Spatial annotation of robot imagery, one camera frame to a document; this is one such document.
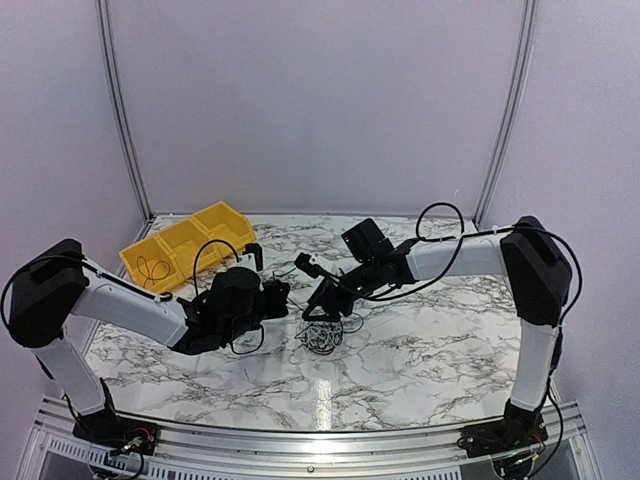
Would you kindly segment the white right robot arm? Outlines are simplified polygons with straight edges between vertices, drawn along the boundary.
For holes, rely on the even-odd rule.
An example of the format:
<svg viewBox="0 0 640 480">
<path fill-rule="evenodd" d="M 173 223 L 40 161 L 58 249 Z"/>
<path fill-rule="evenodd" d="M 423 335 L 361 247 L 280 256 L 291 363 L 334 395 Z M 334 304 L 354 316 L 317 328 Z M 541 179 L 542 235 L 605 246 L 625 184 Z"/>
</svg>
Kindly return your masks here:
<svg viewBox="0 0 640 480">
<path fill-rule="evenodd" d="M 495 438 L 506 448 L 519 446 L 534 431 L 528 412 L 545 402 L 561 354 L 561 329 L 584 288 L 569 243 L 534 216 L 457 236 L 416 235 L 398 245 L 367 218 L 342 239 L 357 262 L 349 271 L 341 273 L 317 255 L 295 259 L 297 269 L 321 281 L 307 301 L 306 320 L 335 321 L 350 315 L 358 300 L 400 300 L 447 277 L 495 277 L 508 289 L 520 321 L 520 351 L 508 400 L 514 411 L 497 423 Z"/>
</svg>

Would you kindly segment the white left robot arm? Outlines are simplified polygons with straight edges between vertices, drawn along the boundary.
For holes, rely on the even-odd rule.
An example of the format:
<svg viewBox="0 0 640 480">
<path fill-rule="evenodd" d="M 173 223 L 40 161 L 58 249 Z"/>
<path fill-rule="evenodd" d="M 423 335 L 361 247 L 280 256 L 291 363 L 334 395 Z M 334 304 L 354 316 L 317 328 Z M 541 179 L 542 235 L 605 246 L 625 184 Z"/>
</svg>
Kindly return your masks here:
<svg viewBox="0 0 640 480">
<path fill-rule="evenodd" d="M 216 275 L 192 300 L 154 293 L 89 260 L 65 239 L 17 269 L 1 293 L 1 319 L 10 337 L 30 350 L 67 395 L 86 426 L 106 445 L 125 438 L 126 423 L 110 408 L 108 390 L 65 333 L 86 317 L 149 338 L 187 356 L 224 349 L 266 320 L 288 314 L 290 286 L 263 281 L 246 261 Z"/>
</svg>

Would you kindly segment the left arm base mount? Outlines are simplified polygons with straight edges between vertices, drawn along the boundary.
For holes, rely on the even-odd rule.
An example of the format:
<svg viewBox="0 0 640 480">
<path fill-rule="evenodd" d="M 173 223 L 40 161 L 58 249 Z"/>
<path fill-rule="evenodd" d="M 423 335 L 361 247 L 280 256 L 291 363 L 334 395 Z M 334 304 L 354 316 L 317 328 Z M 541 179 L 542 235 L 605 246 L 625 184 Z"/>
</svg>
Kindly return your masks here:
<svg viewBox="0 0 640 480">
<path fill-rule="evenodd" d="M 123 417 L 116 413 L 113 398 L 105 392 L 104 408 L 96 413 L 72 414 L 76 438 L 124 453 L 137 450 L 152 455 L 156 448 L 159 426 L 156 423 Z"/>
</svg>

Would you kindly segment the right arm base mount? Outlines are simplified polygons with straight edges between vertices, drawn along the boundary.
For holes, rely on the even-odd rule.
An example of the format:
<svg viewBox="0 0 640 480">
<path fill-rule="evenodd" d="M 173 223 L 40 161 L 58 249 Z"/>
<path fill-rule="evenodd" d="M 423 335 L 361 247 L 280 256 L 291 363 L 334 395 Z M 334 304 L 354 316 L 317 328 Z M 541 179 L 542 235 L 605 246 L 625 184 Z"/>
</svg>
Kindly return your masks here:
<svg viewBox="0 0 640 480">
<path fill-rule="evenodd" d="M 493 455 L 540 444 L 548 439 L 539 404 L 533 410 L 505 404 L 503 416 L 463 427 L 456 445 L 469 458 Z"/>
</svg>

